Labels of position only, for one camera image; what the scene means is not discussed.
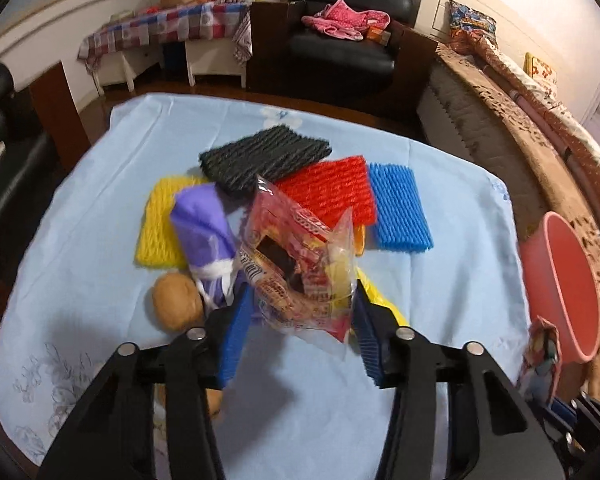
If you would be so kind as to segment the colourful snack wrapper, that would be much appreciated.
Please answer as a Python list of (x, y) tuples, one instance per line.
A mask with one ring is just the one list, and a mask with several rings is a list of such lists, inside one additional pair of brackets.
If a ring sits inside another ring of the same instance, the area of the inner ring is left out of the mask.
[(562, 371), (562, 348), (558, 328), (536, 316), (522, 356), (516, 388), (527, 402), (548, 408), (552, 404)]

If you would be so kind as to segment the yellow foam fruit net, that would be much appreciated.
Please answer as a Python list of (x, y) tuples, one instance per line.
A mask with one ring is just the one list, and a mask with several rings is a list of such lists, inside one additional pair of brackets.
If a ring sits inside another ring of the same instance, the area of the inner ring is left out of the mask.
[(204, 177), (161, 178), (151, 190), (136, 244), (135, 262), (151, 269), (184, 269), (186, 259), (173, 229), (170, 213), (175, 196), (192, 186), (207, 183)]

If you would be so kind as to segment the blue foam fruit net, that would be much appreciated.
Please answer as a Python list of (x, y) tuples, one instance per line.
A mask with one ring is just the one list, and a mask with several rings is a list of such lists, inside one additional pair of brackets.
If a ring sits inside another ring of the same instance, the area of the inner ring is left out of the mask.
[(390, 252), (426, 252), (434, 247), (411, 168), (395, 164), (369, 164), (377, 220), (378, 248)]

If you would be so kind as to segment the clear red snack bag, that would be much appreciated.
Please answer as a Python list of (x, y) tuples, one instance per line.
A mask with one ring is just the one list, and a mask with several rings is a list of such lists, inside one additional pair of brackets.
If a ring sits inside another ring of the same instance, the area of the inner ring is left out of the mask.
[(257, 177), (238, 259), (264, 322), (344, 357), (356, 289), (350, 208), (330, 228)]

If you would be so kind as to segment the red foam fruit net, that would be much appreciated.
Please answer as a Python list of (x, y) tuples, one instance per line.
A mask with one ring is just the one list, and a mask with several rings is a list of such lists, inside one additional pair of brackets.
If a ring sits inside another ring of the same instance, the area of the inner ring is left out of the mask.
[(330, 228), (336, 226), (348, 209), (354, 226), (376, 223), (375, 197), (363, 156), (317, 162), (276, 181), (275, 185)]

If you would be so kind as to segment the black foam fruit net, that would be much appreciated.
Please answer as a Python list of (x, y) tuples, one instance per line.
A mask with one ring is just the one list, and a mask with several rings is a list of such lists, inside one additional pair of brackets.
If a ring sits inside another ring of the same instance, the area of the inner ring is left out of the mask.
[(253, 196), (258, 177), (277, 182), (330, 154), (327, 140), (278, 125), (201, 153), (199, 165), (227, 196), (244, 198)]

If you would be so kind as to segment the brown walnut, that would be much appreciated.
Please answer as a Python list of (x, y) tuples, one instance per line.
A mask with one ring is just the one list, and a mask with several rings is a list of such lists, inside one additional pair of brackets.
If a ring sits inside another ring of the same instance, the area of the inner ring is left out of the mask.
[[(220, 414), (223, 393), (220, 390), (206, 390), (208, 411), (211, 418)], [(166, 386), (158, 384), (154, 387), (154, 423), (163, 422), (166, 419)]]
[(159, 276), (151, 296), (156, 318), (166, 330), (182, 332), (204, 317), (197, 286), (185, 274), (170, 272)]

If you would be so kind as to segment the light blue floral cloth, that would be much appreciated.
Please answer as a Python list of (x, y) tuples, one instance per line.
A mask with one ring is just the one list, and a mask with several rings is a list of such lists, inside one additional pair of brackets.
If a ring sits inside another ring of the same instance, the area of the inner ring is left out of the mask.
[[(529, 325), (505, 184), (463, 159), (350, 122), (242, 101), (151, 94), (117, 106), (109, 131), (56, 192), (20, 264), (0, 326), (0, 422), (39, 463), (119, 344), (163, 344), (151, 312), (157, 272), (134, 261), (149, 193), (191, 174), (200, 153), (285, 124), (333, 158), (414, 171), (428, 252), (367, 249), (360, 265), (438, 344), (481, 342), (516, 377)], [(326, 352), (254, 326), (215, 424), (231, 479), (373, 478), (392, 394), (350, 349)]]

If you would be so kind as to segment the orange peel piece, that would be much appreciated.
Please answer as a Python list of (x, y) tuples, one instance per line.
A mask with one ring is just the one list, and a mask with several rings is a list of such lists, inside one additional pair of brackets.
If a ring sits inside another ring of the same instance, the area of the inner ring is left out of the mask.
[[(366, 243), (366, 226), (355, 226), (353, 228), (353, 239), (355, 255), (362, 256)], [(400, 326), (408, 325), (401, 311), (379, 291), (359, 266), (356, 268), (356, 276), (362, 282), (364, 290), (373, 304), (379, 304), (381, 307), (389, 309)]]

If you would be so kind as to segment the orange dotted folded quilt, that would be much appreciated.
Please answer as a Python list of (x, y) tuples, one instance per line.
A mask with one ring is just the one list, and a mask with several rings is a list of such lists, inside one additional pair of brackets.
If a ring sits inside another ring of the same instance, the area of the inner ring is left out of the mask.
[(572, 116), (562, 101), (550, 95), (483, 32), (453, 34), (449, 47), (457, 54), (476, 54), (518, 91), (556, 133), (582, 168), (600, 203), (600, 144)]

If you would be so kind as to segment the yellow red patterned pillow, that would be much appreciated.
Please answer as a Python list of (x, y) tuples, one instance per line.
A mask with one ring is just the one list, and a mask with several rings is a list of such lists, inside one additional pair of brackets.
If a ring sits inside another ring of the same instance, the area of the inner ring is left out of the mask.
[(537, 84), (539, 84), (547, 94), (554, 99), (557, 98), (557, 74), (554, 68), (530, 52), (524, 57), (524, 71)]

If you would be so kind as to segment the white side table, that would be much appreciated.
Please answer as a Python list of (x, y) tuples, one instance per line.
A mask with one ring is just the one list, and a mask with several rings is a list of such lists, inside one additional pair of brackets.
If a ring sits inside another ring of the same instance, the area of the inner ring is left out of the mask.
[(230, 38), (186, 40), (179, 44), (152, 44), (105, 54), (92, 78), (99, 94), (104, 88), (125, 84), (135, 91), (135, 81), (155, 65), (169, 75), (185, 77), (191, 87), (200, 77), (230, 77), (246, 88), (246, 68), (234, 58)]

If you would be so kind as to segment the small orange box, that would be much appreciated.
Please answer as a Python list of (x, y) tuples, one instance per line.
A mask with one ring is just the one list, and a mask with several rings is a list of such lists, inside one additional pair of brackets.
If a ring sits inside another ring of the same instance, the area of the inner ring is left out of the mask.
[(369, 29), (367, 29), (365, 38), (370, 41), (373, 41), (375, 44), (380, 44), (381, 46), (385, 47), (389, 44), (389, 41), (391, 39), (391, 32), (388, 32), (388, 30), (379, 27), (372, 26)]

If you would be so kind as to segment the checkered tablecloth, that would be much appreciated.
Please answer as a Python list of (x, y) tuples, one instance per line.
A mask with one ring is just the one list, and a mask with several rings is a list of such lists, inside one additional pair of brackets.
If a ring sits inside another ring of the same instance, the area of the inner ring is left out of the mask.
[(211, 1), (142, 14), (86, 36), (76, 58), (94, 72), (107, 54), (169, 42), (232, 38), (248, 9), (249, 3), (242, 0)]

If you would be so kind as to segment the pink garment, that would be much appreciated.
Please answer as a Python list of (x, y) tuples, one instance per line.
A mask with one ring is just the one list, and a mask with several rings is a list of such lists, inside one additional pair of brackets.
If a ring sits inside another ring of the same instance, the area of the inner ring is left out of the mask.
[(362, 41), (367, 29), (372, 26), (386, 29), (391, 18), (388, 13), (379, 10), (355, 11), (344, 0), (337, 0), (314, 15), (302, 16), (301, 21), (306, 27), (325, 36)]

